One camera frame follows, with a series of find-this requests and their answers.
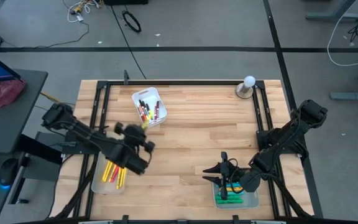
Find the computer mouse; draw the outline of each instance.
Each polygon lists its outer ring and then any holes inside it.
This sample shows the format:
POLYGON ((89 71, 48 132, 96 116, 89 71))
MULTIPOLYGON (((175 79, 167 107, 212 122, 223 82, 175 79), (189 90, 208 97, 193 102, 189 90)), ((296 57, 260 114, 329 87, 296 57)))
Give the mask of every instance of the computer mouse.
POLYGON ((10 186, 13 184, 17 173, 17 159, 10 158, 5 160, 0 168, 0 184, 10 186))

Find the white ball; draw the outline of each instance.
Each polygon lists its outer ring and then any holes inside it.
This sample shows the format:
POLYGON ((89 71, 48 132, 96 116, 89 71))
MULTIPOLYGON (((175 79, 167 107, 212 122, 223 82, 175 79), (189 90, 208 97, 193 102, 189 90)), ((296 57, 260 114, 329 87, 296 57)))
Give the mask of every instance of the white ball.
POLYGON ((253 87, 255 85, 255 78, 253 76, 247 76, 244 79, 244 85, 249 88, 249 87, 253 87))

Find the clear plastic container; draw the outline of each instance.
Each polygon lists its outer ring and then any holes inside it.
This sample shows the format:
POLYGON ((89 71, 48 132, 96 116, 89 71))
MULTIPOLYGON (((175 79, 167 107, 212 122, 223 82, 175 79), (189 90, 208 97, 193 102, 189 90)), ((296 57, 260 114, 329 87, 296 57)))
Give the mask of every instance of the clear plastic container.
POLYGON ((219 193, 219 186, 217 186, 216 184, 212 184, 212 193, 215 207, 218 209, 232 210, 259 207, 259 198, 257 190, 253 193, 244 191, 244 194, 240 195, 240 198, 244 201, 242 203, 217 204, 215 201, 215 196, 219 193))
POLYGON ((99 157, 98 157, 98 163, 96 165, 96 170, 95 170, 93 180, 92 180, 92 186, 91 186, 92 191, 95 193, 100 193, 100 194, 120 194, 125 190, 125 185, 126 185, 127 178, 128 178, 128 170, 126 170, 126 173, 125 173, 124 184, 122 185, 122 187, 117 189, 118 174, 117 174, 116 178, 114 179, 114 182, 109 182, 111 172, 114 168, 114 164, 111 166, 107 181, 106 182, 102 181, 104 171, 106 170, 107 163, 108 163, 108 160, 100 152, 99 157))
POLYGON ((140 120, 143 122, 141 111, 139 110, 139 100, 144 101, 145 104, 148 104, 149 109, 156 114, 155 106, 158 103, 158 118, 155 119, 154 117, 149 121, 149 127, 156 126, 158 124, 161 124, 165 121, 165 118, 167 117, 167 109, 164 106, 164 103, 161 100, 160 95, 158 94, 158 91, 154 87, 147 88, 142 91, 138 91, 137 93, 134 93, 132 95, 132 100, 135 104, 135 108, 137 110, 137 113, 139 115, 140 120))

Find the wooden tabletop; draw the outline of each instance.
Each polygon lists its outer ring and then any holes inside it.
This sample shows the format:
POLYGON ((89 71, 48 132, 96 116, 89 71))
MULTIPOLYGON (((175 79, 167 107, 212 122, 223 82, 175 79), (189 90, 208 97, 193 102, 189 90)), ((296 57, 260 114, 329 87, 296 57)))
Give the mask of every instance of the wooden tabletop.
MULTIPOLYGON (((75 116, 90 123, 97 80, 81 82, 75 116)), ((280 80, 265 80, 268 103, 275 127, 290 120, 280 80)), ((131 96, 148 86, 112 86, 106 125, 107 135, 117 137, 112 129, 117 121, 140 124, 131 96)), ((269 188, 261 181, 258 188, 259 207, 245 210, 218 210, 214 207, 212 185, 201 178, 202 170, 221 160, 221 151, 236 158, 239 166, 247 167, 258 152, 255 132, 257 122, 252 98, 242 100, 232 85, 164 85, 157 88, 167 108, 164 123, 147 130, 147 138, 156 145, 153 159, 142 176, 129 172, 124 193, 95 194, 92 219, 120 220, 230 220, 272 219, 269 188)), ((101 105, 96 124, 99 124, 101 105)), ((259 103, 263 108, 262 97, 259 103)), ((265 116, 262 113, 265 129, 265 116)), ((141 152, 147 160, 148 155, 141 152)), ((308 213, 313 213, 301 161, 294 154, 281 155, 287 188, 308 213)), ((78 185, 82 156, 73 156, 60 172, 56 200, 51 215, 56 215, 78 185)), ((280 214, 284 215, 277 187, 280 214)), ((85 200, 81 210, 85 209, 85 200)))

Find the desk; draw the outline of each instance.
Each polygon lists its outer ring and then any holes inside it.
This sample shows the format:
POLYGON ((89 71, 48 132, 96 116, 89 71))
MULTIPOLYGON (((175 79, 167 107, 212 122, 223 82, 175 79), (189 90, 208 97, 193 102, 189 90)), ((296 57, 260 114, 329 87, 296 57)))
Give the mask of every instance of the desk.
MULTIPOLYGON (((85 124, 90 123, 96 84, 97 80, 81 82, 75 116, 85 124)), ((274 126, 281 127, 290 120, 282 84, 280 80, 266 80, 265 86, 274 126)), ((140 123, 131 96, 147 87, 112 86, 106 117, 108 136, 117 137, 113 133, 117 121, 124 125, 140 123)), ((241 167, 246 167, 258 151, 252 98, 238 98, 234 85, 154 87, 158 89, 168 116, 164 123, 147 130, 148 139, 156 145, 150 166, 140 177, 129 172, 123 194, 95 194, 91 219, 120 220, 123 215, 129 215, 131 220, 230 220, 233 215, 248 220, 272 219, 266 182, 261 181, 258 189, 259 208, 218 210, 213 205, 211 183, 201 178, 203 169, 221 160, 221 151, 226 151, 229 158, 235 157, 241 167)), ((100 120, 103 91, 96 124, 100 120)), ((141 152, 141 156, 147 158, 148 155, 141 152)), ((280 158, 289 191, 308 213, 313 213, 300 159, 294 154, 284 154, 280 158)), ((62 167, 52 216, 64 207, 76 190, 80 168, 81 156, 72 157, 62 167)), ((281 205, 280 214, 284 215, 280 192, 275 189, 281 205)))
MULTIPOLYGON (((30 70, 16 70, 16 72, 27 84, 13 103, 0 108, 0 167, 6 159, 19 158, 24 154, 23 152, 12 153, 12 151, 15 149, 48 75, 47 72, 30 70)), ((9 189, 0 188, 0 211, 8 193, 9 189)))

